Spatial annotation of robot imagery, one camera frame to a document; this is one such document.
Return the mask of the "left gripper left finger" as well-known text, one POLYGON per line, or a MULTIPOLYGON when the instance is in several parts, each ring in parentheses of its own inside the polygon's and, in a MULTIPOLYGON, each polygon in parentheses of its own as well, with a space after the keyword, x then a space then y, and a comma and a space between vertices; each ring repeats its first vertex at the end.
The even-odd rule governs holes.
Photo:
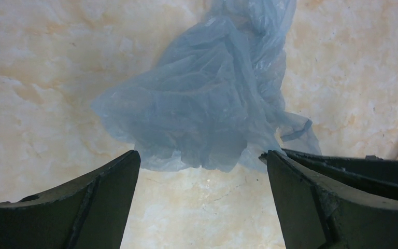
POLYGON ((119 248, 140 169, 131 150, 18 202, 0 203, 0 248, 119 248))

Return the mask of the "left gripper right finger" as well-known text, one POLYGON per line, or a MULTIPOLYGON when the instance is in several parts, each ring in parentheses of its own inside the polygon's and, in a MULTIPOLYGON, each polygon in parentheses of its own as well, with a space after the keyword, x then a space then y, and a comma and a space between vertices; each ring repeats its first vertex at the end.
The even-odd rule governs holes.
POLYGON ((286 248, 398 248, 398 160, 268 151, 286 248))

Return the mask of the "light blue plastic trash bag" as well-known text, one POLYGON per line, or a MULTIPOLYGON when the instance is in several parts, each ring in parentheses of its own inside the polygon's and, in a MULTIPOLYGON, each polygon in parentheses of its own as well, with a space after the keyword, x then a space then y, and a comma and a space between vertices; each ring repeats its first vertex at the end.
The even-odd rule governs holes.
POLYGON ((106 131, 132 143, 141 167, 264 172, 260 154, 320 154, 310 119, 289 113, 281 85, 296 1, 213 1, 157 65, 92 103, 106 131))

